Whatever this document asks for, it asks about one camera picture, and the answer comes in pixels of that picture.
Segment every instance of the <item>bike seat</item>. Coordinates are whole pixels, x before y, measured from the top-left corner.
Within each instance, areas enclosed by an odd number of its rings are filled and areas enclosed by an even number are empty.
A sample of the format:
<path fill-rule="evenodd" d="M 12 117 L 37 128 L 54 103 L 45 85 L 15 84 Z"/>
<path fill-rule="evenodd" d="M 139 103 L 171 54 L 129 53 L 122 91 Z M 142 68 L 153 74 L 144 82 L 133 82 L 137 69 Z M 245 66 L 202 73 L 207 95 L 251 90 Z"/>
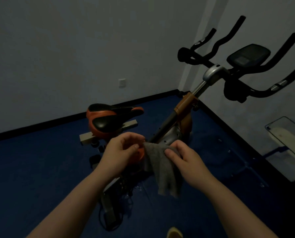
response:
<path fill-rule="evenodd" d="M 95 103 L 88 107 L 86 117 L 94 136 L 109 139 L 120 132 L 123 123 L 143 113 L 142 107 L 117 107 Z"/>

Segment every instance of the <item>left hand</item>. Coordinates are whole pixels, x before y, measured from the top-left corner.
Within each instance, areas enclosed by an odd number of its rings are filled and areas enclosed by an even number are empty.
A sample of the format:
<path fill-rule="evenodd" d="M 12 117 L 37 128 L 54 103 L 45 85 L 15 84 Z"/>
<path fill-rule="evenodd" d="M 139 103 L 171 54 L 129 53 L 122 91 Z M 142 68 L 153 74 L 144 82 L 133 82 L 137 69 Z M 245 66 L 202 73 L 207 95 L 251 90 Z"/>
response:
<path fill-rule="evenodd" d="M 130 157 L 142 147 L 145 137 L 140 134 L 126 132 L 112 138 L 97 166 L 109 180 L 119 176 L 129 163 Z"/>

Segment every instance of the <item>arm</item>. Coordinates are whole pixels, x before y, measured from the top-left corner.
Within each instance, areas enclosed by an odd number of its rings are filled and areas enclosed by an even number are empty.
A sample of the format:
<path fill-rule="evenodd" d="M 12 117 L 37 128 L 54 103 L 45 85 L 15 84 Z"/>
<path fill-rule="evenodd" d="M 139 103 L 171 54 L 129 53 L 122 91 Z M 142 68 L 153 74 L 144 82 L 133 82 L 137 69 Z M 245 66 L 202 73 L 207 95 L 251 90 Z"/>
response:
<path fill-rule="evenodd" d="M 252 211 L 208 170 L 200 156 L 180 140 L 165 155 L 174 162 L 185 180 L 211 201 L 228 237 L 277 237 Z"/>
<path fill-rule="evenodd" d="M 97 168 L 27 238 L 79 237 L 103 189 L 120 175 L 144 139 L 144 136 L 130 132 L 111 139 Z"/>

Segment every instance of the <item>forearm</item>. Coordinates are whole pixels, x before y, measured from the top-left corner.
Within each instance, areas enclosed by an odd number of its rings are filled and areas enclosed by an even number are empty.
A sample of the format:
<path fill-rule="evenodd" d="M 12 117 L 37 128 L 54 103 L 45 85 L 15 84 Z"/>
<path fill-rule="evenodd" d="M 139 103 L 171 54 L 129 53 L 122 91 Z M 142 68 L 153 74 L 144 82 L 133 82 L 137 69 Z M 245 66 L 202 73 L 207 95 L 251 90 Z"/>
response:
<path fill-rule="evenodd" d="M 79 237 L 108 183 L 94 170 L 27 237 Z"/>
<path fill-rule="evenodd" d="M 235 194 L 215 178 L 202 191 L 213 204 L 228 237 L 277 237 Z"/>

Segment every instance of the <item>right hand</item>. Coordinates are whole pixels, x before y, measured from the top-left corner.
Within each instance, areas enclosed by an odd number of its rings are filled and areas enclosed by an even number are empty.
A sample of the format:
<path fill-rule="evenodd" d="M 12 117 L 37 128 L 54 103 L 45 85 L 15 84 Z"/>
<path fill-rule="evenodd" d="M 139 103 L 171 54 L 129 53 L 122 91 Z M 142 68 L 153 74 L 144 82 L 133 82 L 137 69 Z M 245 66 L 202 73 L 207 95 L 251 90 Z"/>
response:
<path fill-rule="evenodd" d="M 182 158 L 170 149 L 165 150 L 165 155 L 178 167 L 188 184 L 204 191 L 216 178 L 210 173 L 200 156 L 181 140 L 173 142 L 171 147 L 177 149 Z"/>

